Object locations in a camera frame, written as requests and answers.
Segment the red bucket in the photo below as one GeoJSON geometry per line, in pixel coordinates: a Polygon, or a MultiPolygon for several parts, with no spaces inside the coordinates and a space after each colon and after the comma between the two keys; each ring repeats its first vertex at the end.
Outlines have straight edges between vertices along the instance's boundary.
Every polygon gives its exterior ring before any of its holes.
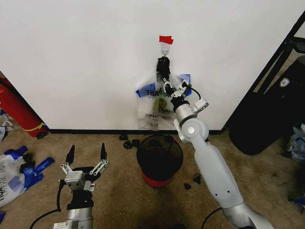
{"type": "Polygon", "coordinates": [[[137,160],[145,182],[151,187],[164,187],[180,169],[183,152],[171,136],[153,135],[140,143],[137,160]]]}
{"type": "Polygon", "coordinates": [[[165,181],[152,180],[148,178],[143,172],[142,172],[142,176],[145,182],[151,187],[164,187],[171,181],[171,178],[165,181]]]}

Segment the white plastic bag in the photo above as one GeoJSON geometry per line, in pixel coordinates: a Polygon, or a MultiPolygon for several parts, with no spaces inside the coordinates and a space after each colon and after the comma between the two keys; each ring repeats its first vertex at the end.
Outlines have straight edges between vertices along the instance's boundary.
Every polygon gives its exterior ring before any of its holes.
{"type": "Polygon", "coordinates": [[[34,168],[29,156],[24,154],[26,151],[27,148],[22,146],[18,150],[9,149],[0,156],[0,207],[41,181],[41,172],[54,162],[48,157],[34,168]]]}
{"type": "Polygon", "coordinates": [[[155,74],[152,74],[136,91],[138,104],[138,126],[140,129],[159,130],[159,97],[155,84],[155,74]]]}
{"type": "Polygon", "coordinates": [[[290,137],[290,146],[292,159],[298,162],[305,162],[305,124],[300,129],[294,127],[295,134],[290,137]]]}
{"type": "MultiPolygon", "coordinates": [[[[190,81],[190,78],[189,74],[170,74],[169,80],[175,88],[179,88],[183,80],[190,81]]],[[[140,129],[159,130],[159,122],[173,125],[176,115],[171,103],[172,98],[164,92],[163,80],[157,73],[153,73],[147,78],[136,93],[138,126],[140,129]]],[[[190,90],[186,97],[190,104],[193,102],[191,94],[192,91],[190,90]]]]}

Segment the cable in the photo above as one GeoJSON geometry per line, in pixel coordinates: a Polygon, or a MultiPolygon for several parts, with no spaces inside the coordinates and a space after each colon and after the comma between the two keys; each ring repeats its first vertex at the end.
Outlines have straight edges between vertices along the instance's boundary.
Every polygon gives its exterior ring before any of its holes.
{"type": "Polygon", "coordinates": [[[201,229],[204,228],[204,225],[205,225],[205,223],[208,221],[208,219],[209,219],[214,213],[216,213],[216,212],[219,211],[219,210],[221,210],[221,208],[215,209],[215,210],[212,211],[207,217],[205,217],[205,219],[204,219],[204,221],[203,221],[203,223],[202,223],[202,225],[201,225],[201,229]]]}
{"type": "Polygon", "coordinates": [[[194,92],[196,92],[197,93],[197,95],[199,96],[199,100],[201,100],[201,95],[199,94],[199,92],[198,91],[196,91],[195,89],[193,89],[192,87],[190,87],[194,92]]]}
{"type": "Polygon", "coordinates": [[[58,192],[57,192],[57,197],[56,197],[56,205],[57,205],[57,208],[52,210],[52,211],[49,211],[41,216],[39,216],[37,219],[34,220],[34,222],[32,222],[31,226],[30,226],[30,229],[32,229],[35,225],[35,223],[37,223],[39,220],[41,220],[43,217],[45,216],[48,216],[54,212],[61,212],[61,203],[60,203],[60,197],[61,197],[61,190],[63,188],[63,186],[65,185],[66,183],[64,182],[64,180],[60,180],[60,183],[59,183],[59,187],[58,187],[58,192]]]}

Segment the black baseboard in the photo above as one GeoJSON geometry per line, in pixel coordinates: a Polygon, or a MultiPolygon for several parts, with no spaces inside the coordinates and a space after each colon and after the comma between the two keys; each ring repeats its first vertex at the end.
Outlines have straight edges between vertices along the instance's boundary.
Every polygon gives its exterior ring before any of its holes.
{"type": "MultiPolygon", "coordinates": [[[[176,135],[176,130],[74,130],[74,129],[50,129],[51,134],[86,134],[86,135],[176,135]]],[[[211,135],[219,135],[224,131],[210,130],[211,135]]]]}

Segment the fire extinguisher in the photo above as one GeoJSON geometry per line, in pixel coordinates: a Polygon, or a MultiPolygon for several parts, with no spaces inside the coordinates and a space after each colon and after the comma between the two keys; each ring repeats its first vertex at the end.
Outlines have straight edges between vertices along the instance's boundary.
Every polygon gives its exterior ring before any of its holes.
{"type": "Polygon", "coordinates": [[[48,129],[7,79],[0,81],[0,107],[28,134],[37,139],[47,135],[48,129]]]}

